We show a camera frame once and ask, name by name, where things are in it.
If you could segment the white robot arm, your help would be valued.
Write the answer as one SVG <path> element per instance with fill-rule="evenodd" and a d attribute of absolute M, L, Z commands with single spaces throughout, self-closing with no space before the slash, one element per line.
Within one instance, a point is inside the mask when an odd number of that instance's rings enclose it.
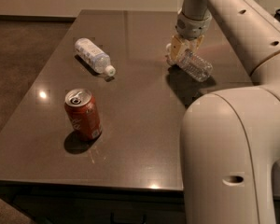
<path fill-rule="evenodd" d="M 280 22 L 254 0 L 184 0 L 176 30 L 197 41 L 216 21 L 252 86 L 193 102 L 180 132 L 187 224 L 276 224 L 280 159 Z"/>

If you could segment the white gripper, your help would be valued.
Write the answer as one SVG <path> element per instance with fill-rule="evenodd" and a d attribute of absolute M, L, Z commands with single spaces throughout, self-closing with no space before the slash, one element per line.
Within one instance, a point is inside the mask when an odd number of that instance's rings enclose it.
<path fill-rule="evenodd" d="M 169 65 L 176 64 L 178 58 L 189 48 L 189 40 L 194 40 L 193 51 L 196 52 L 204 40 L 212 20 L 212 15 L 208 14 L 202 20 L 188 18 L 182 11 L 178 12 L 176 21 L 176 31 L 178 35 L 173 35 L 171 42 L 166 45 L 166 60 Z"/>

